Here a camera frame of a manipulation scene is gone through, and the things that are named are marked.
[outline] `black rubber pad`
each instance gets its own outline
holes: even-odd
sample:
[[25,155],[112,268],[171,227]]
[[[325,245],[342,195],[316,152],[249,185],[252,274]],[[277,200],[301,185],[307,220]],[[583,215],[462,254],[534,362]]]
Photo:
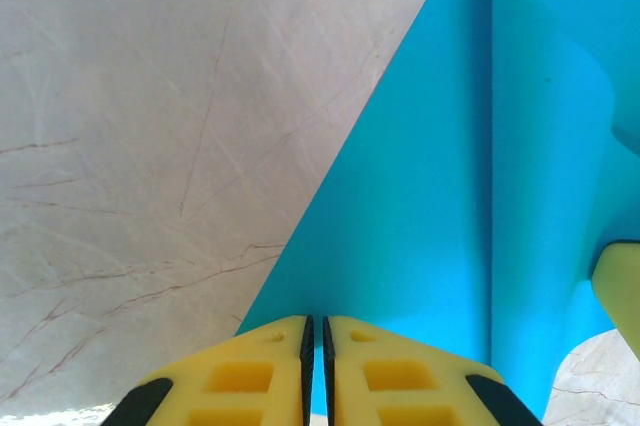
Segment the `black rubber pad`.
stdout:
[[322,347],[324,350],[324,378],[327,388],[327,413],[329,416],[329,426],[335,424],[335,375],[336,375],[336,349],[333,345],[333,336],[331,335],[331,324],[329,318],[324,317],[322,320]]
[[467,376],[467,382],[500,426],[542,426],[508,386],[478,374]]
[[313,316],[307,316],[300,342],[300,369],[302,374],[302,424],[309,426],[311,419],[311,382],[313,380]]
[[145,426],[172,387],[173,381],[160,378],[132,389],[102,426]]

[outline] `marble floor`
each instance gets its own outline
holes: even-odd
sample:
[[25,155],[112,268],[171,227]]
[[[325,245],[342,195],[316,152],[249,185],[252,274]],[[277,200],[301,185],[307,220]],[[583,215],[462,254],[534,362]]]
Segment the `marble floor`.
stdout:
[[[0,2],[0,425],[229,338],[423,0]],[[545,423],[637,424],[615,332]]]

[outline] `yellow plastic part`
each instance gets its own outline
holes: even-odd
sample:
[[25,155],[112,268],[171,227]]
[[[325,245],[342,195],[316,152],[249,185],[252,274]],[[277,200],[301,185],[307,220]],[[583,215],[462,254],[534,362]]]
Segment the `yellow plastic part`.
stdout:
[[490,367],[346,317],[329,319],[336,426],[499,426],[467,383]]
[[640,359],[640,244],[607,246],[591,281],[602,307]]
[[145,378],[174,382],[147,426],[301,426],[305,319],[270,323]]

